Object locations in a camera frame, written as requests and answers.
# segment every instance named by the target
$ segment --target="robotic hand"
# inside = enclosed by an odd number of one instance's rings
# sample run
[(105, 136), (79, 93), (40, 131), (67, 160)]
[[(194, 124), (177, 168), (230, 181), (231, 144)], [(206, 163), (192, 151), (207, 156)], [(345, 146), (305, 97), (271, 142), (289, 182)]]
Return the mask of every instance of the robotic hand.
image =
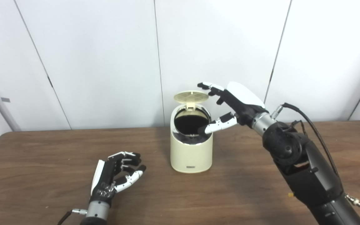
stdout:
[[(210, 90), (210, 96), (218, 95), (217, 104), (225, 102), (235, 111), (235, 114), (229, 112), (199, 128), (200, 135), (237, 123), (247, 125), (262, 136), (263, 147), (272, 156), (294, 196), (309, 208), (320, 225), (360, 225), (359, 215), (348, 203), (350, 201), (360, 207), (360, 201), (344, 193), (326, 145), (313, 123), (299, 108), (285, 103), (270, 115), (263, 102), (239, 83), (230, 82), (226, 89), (208, 82), (202, 82), (198, 87)], [(294, 126), (298, 121), (287, 125), (275, 120), (283, 107), (299, 112), (308, 121), (324, 147), (331, 166), (306, 133), (296, 131)]]
[[(63, 216), (58, 225), (71, 213), (86, 215), (80, 225), (106, 225), (114, 195), (133, 185), (146, 170), (145, 165), (137, 169), (130, 167), (138, 166), (141, 163), (140, 157), (141, 155), (135, 152), (119, 152), (109, 156), (107, 161), (99, 160), (92, 180), (88, 210), (74, 208)], [(123, 171), (128, 174), (116, 178)]]

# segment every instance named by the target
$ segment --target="black arm casing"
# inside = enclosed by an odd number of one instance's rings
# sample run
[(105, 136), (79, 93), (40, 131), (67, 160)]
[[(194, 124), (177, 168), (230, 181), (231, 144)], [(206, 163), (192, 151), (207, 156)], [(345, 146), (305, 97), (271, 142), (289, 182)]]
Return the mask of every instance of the black arm casing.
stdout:
[(320, 225), (360, 225), (359, 215), (344, 197), (340, 178), (319, 149), (306, 135), (288, 128), (277, 122), (262, 140), (294, 196)]
[(98, 217), (86, 217), (81, 220), (80, 225), (106, 225), (106, 220)]
[(109, 204), (109, 207), (112, 206), (112, 197), (104, 197), (98, 194), (98, 190), (104, 190), (106, 185), (110, 185), (113, 182), (114, 171), (115, 171), (116, 162), (113, 160), (108, 160), (104, 164), (104, 168), (101, 172), (100, 179), (92, 191), (90, 201), (103, 201)]

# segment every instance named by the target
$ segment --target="trash can lid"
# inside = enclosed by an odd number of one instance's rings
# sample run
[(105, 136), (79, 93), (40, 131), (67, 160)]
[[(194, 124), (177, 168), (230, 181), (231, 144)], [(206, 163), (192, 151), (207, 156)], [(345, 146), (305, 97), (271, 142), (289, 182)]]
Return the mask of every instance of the trash can lid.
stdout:
[(202, 91), (183, 91), (174, 96), (174, 100), (179, 103), (201, 103), (209, 98)]

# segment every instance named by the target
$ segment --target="trash can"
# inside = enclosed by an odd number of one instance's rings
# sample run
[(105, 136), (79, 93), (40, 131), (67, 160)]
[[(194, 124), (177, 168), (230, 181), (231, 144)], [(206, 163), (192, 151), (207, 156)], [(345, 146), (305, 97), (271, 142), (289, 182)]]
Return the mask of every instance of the trash can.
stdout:
[(198, 128), (211, 122), (200, 105), (209, 96), (200, 91), (184, 91), (174, 96), (181, 103), (170, 117), (170, 162), (182, 173), (200, 173), (212, 166), (213, 134), (198, 135)]

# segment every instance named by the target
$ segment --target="metal connector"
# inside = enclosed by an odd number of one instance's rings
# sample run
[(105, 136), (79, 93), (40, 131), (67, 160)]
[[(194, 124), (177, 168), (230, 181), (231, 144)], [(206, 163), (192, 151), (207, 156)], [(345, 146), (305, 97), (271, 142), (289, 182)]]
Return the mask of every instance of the metal connector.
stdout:
[(270, 117), (275, 120), (282, 110), (283, 106), (279, 105), (279, 107), (277, 107), (277, 109), (272, 113)]
[(80, 215), (86, 215), (87, 210), (86, 209), (81, 209), (81, 208), (74, 208), (74, 209), (72, 209), (72, 213), (77, 213), (77, 214), (80, 214)]
[(350, 196), (349, 194), (345, 194), (345, 198), (351, 202), (351, 204), (358, 206), (360, 208), (360, 201), (357, 198), (354, 198), (352, 196)]

